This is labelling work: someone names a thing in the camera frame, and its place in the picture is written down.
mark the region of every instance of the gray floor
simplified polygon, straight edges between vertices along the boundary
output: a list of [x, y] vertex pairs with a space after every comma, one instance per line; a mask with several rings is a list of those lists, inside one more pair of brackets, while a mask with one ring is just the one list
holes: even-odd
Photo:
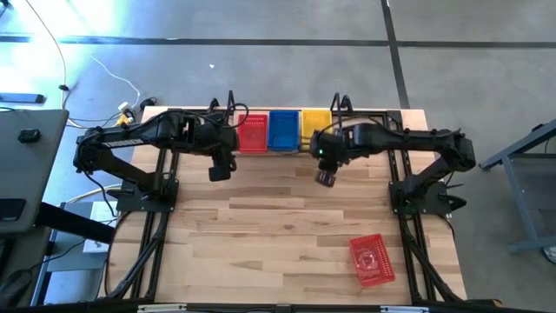
[[[24, 2], [0, 18], [4, 34], [37, 33]], [[33, 1], [58, 35], [187, 38], [386, 40], [380, 0], [139, 0]], [[544, 0], [390, 0], [399, 40], [554, 41], [556, 3]], [[399, 108], [388, 47], [145, 46], [64, 44], [67, 107], [73, 117], [102, 118], [135, 92], [89, 59], [103, 61], [163, 105], [208, 105], [228, 90], [251, 106], [324, 106], [337, 91], [354, 105]], [[400, 49], [411, 108], [424, 109], [429, 126], [461, 127], [478, 160], [556, 117], [556, 50]], [[45, 94], [43, 108], [59, 106], [61, 63], [43, 36], [34, 43], [0, 43], [0, 75], [9, 90]], [[80, 130], [67, 129], [45, 200], [59, 203], [94, 189], [71, 165]], [[555, 151], [556, 143], [549, 145]], [[129, 158], [131, 151], [122, 151]], [[97, 175], [103, 184], [112, 177]], [[556, 266], [538, 252], [509, 255], [524, 237], [501, 168], [455, 175], [454, 191], [468, 206], [453, 215], [467, 294], [498, 298], [510, 307], [554, 311]], [[54, 278], [47, 301], [74, 286]], [[84, 284], [98, 276], [81, 275]]]

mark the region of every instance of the yellow cable connector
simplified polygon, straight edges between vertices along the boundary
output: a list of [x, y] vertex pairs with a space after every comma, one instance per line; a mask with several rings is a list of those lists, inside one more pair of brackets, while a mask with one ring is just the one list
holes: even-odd
[[129, 120], [128, 117], [125, 116], [125, 114], [120, 115], [120, 118], [118, 118], [118, 121], [116, 122], [116, 124], [114, 124], [114, 126], [120, 126], [123, 123], [127, 125], [131, 124], [131, 121]]

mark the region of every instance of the plastic basket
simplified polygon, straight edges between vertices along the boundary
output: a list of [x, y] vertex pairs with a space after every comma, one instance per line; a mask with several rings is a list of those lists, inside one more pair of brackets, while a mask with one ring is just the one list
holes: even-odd
[[272, 151], [299, 150], [299, 112], [292, 110], [268, 113], [268, 149]]
[[[240, 114], [238, 123], [245, 114]], [[267, 150], [268, 116], [249, 114], [247, 121], [237, 128], [242, 153], [260, 153]]]
[[301, 119], [301, 136], [303, 144], [309, 144], [309, 138], [315, 130], [322, 130], [332, 123], [332, 113], [329, 110], [303, 110]]
[[361, 286], [371, 287], [395, 280], [394, 270], [380, 234], [351, 239], [349, 249]]

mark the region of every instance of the white cable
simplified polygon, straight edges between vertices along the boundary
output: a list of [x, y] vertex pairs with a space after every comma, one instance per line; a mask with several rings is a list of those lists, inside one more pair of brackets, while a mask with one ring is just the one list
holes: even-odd
[[[33, 7], [33, 5], [31, 5], [31, 3], [29, 2], [29, 0], [25, 0], [25, 2], [27, 3], [27, 5], [29, 5], [29, 7], [31, 8], [31, 10], [33, 11], [33, 13], [35, 13], [36, 18], [38, 18], [38, 20], [41, 22], [41, 24], [43, 25], [44, 29], [49, 33], [50, 38], [52, 39], [52, 42], [54, 42], [54, 45], [56, 46], [56, 48], [58, 49], [58, 53], [60, 54], [60, 58], [62, 59], [62, 66], [63, 66], [63, 85], [67, 86], [67, 79], [68, 79], [68, 75], [67, 75], [67, 70], [66, 70], [66, 61], [63, 58], [63, 53], [62, 53], [62, 49], [60, 48], [60, 45], [58, 44], [58, 41], [56, 40], [56, 38], [54, 37], [54, 35], [52, 35], [52, 32], [50, 32], [50, 29], [48, 28], [48, 26], [46, 26], [46, 23], [43, 21], [43, 19], [41, 18], [41, 16], [38, 15], [38, 13], [36, 12], [35, 8]], [[107, 68], [106, 66], [104, 66], [104, 64], [100, 61], [98, 61], [95, 57], [89, 55], [90, 58], [92, 58], [93, 60], [95, 60], [97, 63], [99, 63], [104, 70], [106, 70], [106, 72], [112, 76], [113, 78], [119, 79], [121, 81], [124, 81], [126, 83], [129, 84], [129, 86], [131, 86], [131, 88], [133, 88], [136, 92], [137, 92], [137, 99], [135, 104], [133, 105], [134, 107], [139, 103], [139, 97], [141, 96], [141, 92], [127, 79], [118, 77], [114, 74], [112, 74]], [[62, 109], [65, 109], [65, 102], [64, 102], [64, 90], [61, 90], [62, 95], [61, 95], [61, 103], [60, 103], [60, 107]], [[76, 127], [76, 128], [80, 128], [80, 129], [85, 129], [88, 127], [82, 126], [78, 123], [76, 123], [75, 121], [73, 121], [71, 118], [68, 118], [68, 122], [71, 124], [71, 126]]]
[[115, 78], [115, 79], [119, 79], [119, 80], [121, 80], [121, 81], [123, 81], [123, 82], [128, 83], [128, 85], [131, 86], [131, 88], [133, 88], [133, 90], [135, 90], [135, 91], [137, 92], [137, 99], [136, 99], [135, 104], [133, 104], [133, 107], [135, 107], [135, 106], [139, 103], [139, 97], [141, 96], [141, 92], [139, 91], [139, 89], [137, 89], [129, 80], [127, 80], [127, 79], [125, 79], [125, 78], [121, 78], [121, 77], [119, 77], [119, 76], [116, 76], [116, 75], [112, 74], [112, 73], [106, 68], [106, 66], [104, 66], [104, 64], [103, 64], [102, 62], [100, 62], [100, 61], [98, 61], [98, 59], [96, 59], [96, 57], [93, 57], [93, 56], [91, 56], [91, 55], [89, 55], [89, 57], [92, 58], [93, 60], [95, 60], [100, 66], [102, 66], [103, 69], [106, 70], [106, 72], [108, 73], [108, 75], [112, 76], [112, 77]]
[[[106, 186], [106, 187], [104, 187], [104, 189], [105, 190], [118, 190], [118, 189], [120, 189], [121, 186], [122, 186], [121, 184], [117, 183], [117, 184]], [[72, 197], [70, 200], [66, 201], [66, 203], [76, 203], [77, 201], [80, 201], [81, 199], [86, 198], [87, 196], [93, 196], [93, 195], [95, 195], [95, 194], [97, 194], [101, 191], [102, 190], [100, 188], [98, 188], [98, 189], [95, 189], [95, 190], [91, 190], [89, 192], [85, 192], [82, 195]]]
[[[66, 60], [63, 58], [63, 53], [62, 53], [62, 49], [60, 48], [60, 45], [58, 44], [58, 41], [54, 38], [54, 35], [52, 35], [52, 32], [50, 31], [50, 29], [48, 28], [48, 26], [46, 26], [46, 23], [43, 21], [43, 19], [41, 18], [41, 16], [38, 15], [38, 13], [36, 12], [35, 8], [33, 7], [33, 5], [29, 2], [29, 0], [25, 0], [25, 2], [27, 3], [27, 5], [29, 5], [29, 7], [31, 8], [31, 10], [33, 11], [33, 13], [35, 13], [36, 18], [38, 18], [39, 22], [41, 22], [41, 24], [43, 25], [44, 29], [46, 30], [46, 32], [49, 33], [50, 38], [52, 39], [52, 42], [54, 43], [54, 45], [56, 46], [56, 48], [58, 49], [58, 53], [60, 54], [60, 59], [62, 59], [62, 66], [63, 66], [63, 85], [67, 86], [67, 82], [68, 82], [68, 72], [66, 70]], [[62, 109], [65, 109], [65, 102], [63, 100], [64, 98], [64, 90], [61, 90], [62, 94], [60, 96], [61, 98], [61, 102], [60, 102], [60, 107]], [[86, 128], [83, 127], [82, 125], [75, 123], [73, 120], [71, 120], [71, 118], [68, 118], [68, 122], [77, 128]]]

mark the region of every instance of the yellow basket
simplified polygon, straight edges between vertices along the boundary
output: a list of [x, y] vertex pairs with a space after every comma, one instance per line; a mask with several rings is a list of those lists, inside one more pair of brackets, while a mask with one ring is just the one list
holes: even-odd
[[[329, 110], [303, 110], [301, 112], [301, 144], [309, 145], [315, 130], [322, 130], [332, 123], [332, 113]], [[332, 127], [326, 130], [331, 133]]]

